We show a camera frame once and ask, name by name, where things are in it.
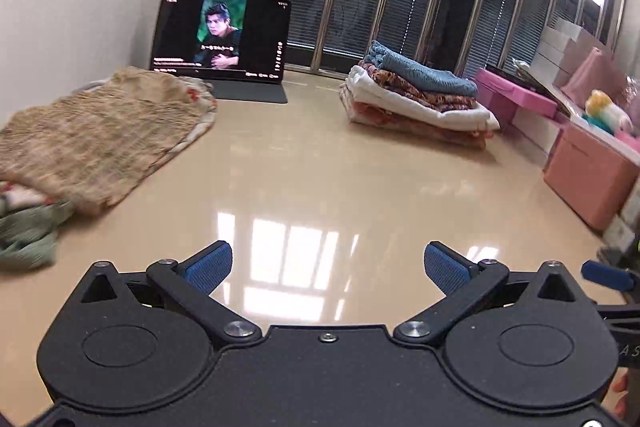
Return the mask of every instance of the tablet screen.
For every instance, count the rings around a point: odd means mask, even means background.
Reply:
[[[283,0],[162,0],[150,69],[281,82],[290,12]]]

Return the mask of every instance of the circular disc cover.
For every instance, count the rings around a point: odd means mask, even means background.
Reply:
[[[207,365],[209,339],[183,315],[142,305],[115,317],[95,311],[54,322],[40,345],[38,369],[55,398],[143,409],[179,393]]]
[[[510,407],[561,409],[598,395],[617,366],[609,331],[589,325],[584,314],[488,310],[449,332],[445,357],[476,393]]]

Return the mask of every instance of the blue folded garment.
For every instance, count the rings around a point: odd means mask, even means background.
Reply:
[[[415,60],[391,51],[377,41],[373,41],[364,57],[381,70],[391,71],[404,78],[409,84],[421,91],[443,92],[476,97],[478,86],[471,80],[458,78],[450,71],[432,70]]]

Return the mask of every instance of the man on screen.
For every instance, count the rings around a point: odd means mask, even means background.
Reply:
[[[200,43],[194,62],[204,68],[217,70],[234,69],[238,65],[242,30],[231,25],[229,8],[219,2],[204,14],[209,35]]]

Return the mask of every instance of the blue textured pad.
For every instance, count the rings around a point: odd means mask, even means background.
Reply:
[[[209,295],[229,275],[232,263],[231,246],[223,243],[188,267],[184,272],[184,279],[202,293]]]
[[[471,280],[466,266],[457,263],[431,243],[424,249],[424,271],[444,295],[451,295]]]
[[[631,291],[635,285],[634,278],[628,272],[596,261],[584,263],[580,272],[588,281],[619,292]]]

